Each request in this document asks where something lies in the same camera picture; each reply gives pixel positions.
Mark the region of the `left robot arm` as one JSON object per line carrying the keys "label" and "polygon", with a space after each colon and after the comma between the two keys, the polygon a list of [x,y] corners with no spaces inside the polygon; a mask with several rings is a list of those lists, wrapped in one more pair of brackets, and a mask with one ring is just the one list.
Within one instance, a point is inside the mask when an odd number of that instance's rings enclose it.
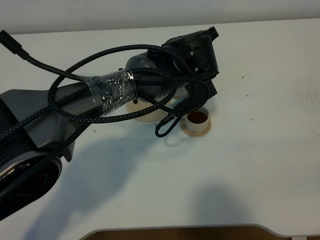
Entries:
{"label": "left robot arm", "polygon": [[67,70],[31,57],[6,31],[12,54],[57,75],[48,90],[12,89],[0,95],[0,211],[29,205],[57,182],[61,158],[91,125],[136,119],[162,110],[156,126],[176,126],[212,98],[219,69],[214,27],[174,37],[163,45],[134,44],[93,54]]}

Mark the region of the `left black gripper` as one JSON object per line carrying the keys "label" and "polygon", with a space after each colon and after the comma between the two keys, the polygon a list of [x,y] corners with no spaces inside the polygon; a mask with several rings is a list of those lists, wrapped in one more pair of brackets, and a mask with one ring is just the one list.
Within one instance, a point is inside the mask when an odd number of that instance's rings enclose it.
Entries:
{"label": "left black gripper", "polygon": [[175,52],[189,66],[193,76],[209,87],[209,97],[217,94],[212,79],[219,74],[212,42],[219,36],[215,27],[167,40],[162,47]]}

